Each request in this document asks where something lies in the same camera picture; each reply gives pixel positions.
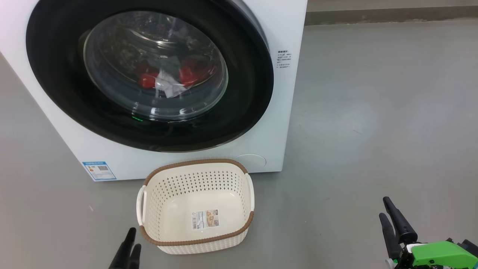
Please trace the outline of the round white filter cover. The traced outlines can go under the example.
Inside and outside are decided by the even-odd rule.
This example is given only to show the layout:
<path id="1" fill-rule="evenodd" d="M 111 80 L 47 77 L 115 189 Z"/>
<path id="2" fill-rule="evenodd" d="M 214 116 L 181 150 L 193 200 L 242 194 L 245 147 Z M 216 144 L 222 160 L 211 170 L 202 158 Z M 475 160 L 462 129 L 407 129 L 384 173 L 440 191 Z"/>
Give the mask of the round white filter cover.
<path id="1" fill-rule="evenodd" d="M 261 155 L 243 154 L 234 157 L 234 160 L 244 166 L 249 173 L 266 172 L 265 166 L 267 162 Z"/>

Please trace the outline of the white front-load washing machine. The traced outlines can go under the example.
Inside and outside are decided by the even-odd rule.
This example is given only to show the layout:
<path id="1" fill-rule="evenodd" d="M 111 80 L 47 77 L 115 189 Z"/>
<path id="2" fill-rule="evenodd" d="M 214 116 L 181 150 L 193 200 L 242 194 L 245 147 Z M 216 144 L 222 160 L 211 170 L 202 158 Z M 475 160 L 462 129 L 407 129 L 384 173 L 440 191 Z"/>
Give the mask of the white front-load washing machine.
<path id="1" fill-rule="evenodd" d="M 0 0 L 0 53 L 95 182 L 282 170 L 308 0 Z"/>

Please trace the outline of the cream basket with brown rim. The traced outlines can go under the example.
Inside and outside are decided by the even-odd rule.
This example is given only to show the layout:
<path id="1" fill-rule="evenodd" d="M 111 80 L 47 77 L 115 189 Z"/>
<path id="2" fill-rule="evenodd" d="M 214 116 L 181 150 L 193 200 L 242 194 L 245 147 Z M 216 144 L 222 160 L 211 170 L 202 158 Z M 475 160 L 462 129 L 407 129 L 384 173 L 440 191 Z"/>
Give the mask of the cream basket with brown rim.
<path id="1" fill-rule="evenodd" d="M 191 213 L 218 210 L 220 226 L 193 230 Z M 239 245 L 255 211 L 251 176 L 234 160 L 194 160 L 162 166 L 140 188 L 136 216 L 142 236 L 170 255 Z"/>

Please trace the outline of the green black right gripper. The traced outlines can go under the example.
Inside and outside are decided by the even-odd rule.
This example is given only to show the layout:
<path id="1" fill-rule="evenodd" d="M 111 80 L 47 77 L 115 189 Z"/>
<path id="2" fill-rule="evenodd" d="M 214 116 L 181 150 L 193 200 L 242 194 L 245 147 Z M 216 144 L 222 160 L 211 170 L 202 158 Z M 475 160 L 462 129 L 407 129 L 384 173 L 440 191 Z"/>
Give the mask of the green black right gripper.
<path id="1" fill-rule="evenodd" d="M 417 243 L 417 233 L 390 197 L 384 197 L 384 206 L 393 224 L 386 214 L 379 214 L 389 257 L 386 269 L 478 269 L 478 245 L 467 239 Z"/>

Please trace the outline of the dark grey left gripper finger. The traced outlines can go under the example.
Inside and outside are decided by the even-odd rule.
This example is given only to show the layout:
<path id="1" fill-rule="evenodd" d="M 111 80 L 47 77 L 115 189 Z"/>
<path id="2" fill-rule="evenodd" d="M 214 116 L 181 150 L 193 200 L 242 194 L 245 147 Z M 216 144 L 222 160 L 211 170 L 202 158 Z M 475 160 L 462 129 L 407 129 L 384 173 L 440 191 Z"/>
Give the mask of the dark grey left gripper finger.
<path id="1" fill-rule="evenodd" d="M 136 237 L 136 228 L 130 228 L 128 233 L 119 246 L 109 269 L 127 269 L 130 259 L 131 250 Z"/>
<path id="2" fill-rule="evenodd" d="M 139 269 L 141 250 L 142 250 L 141 244 L 136 244 L 133 247 L 133 250 L 128 260 L 127 269 Z"/>

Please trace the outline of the stainless steel washing machine drum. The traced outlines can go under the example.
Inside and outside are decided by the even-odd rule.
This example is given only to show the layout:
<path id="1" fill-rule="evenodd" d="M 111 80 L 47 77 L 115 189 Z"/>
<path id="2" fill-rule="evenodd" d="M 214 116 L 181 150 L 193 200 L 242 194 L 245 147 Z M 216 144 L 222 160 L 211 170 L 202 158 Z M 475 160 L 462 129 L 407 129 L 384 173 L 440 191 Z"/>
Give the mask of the stainless steel washing machine drum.
<path id="1" fill-rule="evenodd" d="M 217 71 L 174 98 L 140 87 L 134 74 L 138 63 L 173 56 L 180 61 L 202 57 Z M 158 12 L 123 12 L 103 20 L 86 37 L 83 60 L 89 78 L 106 97 L 134 116 L 152 120 L 197 117 L 220 101 L 229 83 L 225 59 L 215 43 L 188 22 Z"/>

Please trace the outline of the red and white garment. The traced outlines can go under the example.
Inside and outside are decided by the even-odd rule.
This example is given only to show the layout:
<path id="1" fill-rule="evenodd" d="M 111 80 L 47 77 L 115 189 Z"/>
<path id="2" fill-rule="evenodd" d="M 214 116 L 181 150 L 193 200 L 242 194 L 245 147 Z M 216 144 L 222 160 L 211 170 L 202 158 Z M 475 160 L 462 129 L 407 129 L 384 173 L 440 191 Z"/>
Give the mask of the red and white garment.
<path id="1" fill-rule="evenodd" d="M 158 61 L 142 60 L 134 74 L 138 84 L 145 89 L 154 89 L 156 96 L 163 93 L 174 98 L 211 78 L 217 67 L 202 57 L 186 57 L 180 61 L 177 56 L 160 58 Z"/>

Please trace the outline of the black round glass washer door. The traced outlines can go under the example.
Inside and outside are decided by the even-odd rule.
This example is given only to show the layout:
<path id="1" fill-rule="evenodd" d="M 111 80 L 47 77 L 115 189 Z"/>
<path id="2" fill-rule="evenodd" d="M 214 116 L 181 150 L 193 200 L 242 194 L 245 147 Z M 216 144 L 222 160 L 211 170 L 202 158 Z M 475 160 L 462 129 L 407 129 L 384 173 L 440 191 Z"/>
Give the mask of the black round glass washer door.
<path id="1" fill-rule="evenodd" d="M 123 12 L 150 11 L 200 29 L 225 59 L 225 95 L 207 112 L 177 120 L 136 117 L 106 97 L 83 60 L 89 32 Z M 153 152 L 214 148 L 249 131 L 273 95 L 274 70 L 267 38 L 241 0 L 39 0 L 26 29 L 32 71 L 47 96 L 81 126 L 106 139 Z"/>

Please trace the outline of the printed product label sticker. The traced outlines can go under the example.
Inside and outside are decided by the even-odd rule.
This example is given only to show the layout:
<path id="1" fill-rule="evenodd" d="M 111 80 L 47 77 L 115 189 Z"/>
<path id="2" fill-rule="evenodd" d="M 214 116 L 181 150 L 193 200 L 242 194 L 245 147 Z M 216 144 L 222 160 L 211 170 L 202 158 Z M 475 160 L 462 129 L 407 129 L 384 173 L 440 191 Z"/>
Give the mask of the printed product label sticker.
<path id="1" fill-rule="evenodd" d="M 203 230 L 220 226 L 218 210 L 195 211 L 191 213 L 193 230 Z"/>

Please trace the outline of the blue energy label sticker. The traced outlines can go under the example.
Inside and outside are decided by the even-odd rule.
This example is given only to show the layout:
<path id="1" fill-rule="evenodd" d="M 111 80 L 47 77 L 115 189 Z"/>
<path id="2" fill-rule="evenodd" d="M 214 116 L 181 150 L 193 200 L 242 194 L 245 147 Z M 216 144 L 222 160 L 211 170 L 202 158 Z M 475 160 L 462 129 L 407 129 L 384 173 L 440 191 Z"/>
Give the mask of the blue energy label sticker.
<path id="1" fill-rule="evenodd" d="M 104 161 L 82 162 L 82 164 L 96 182 L 117 180 L 108 164 Z"/>

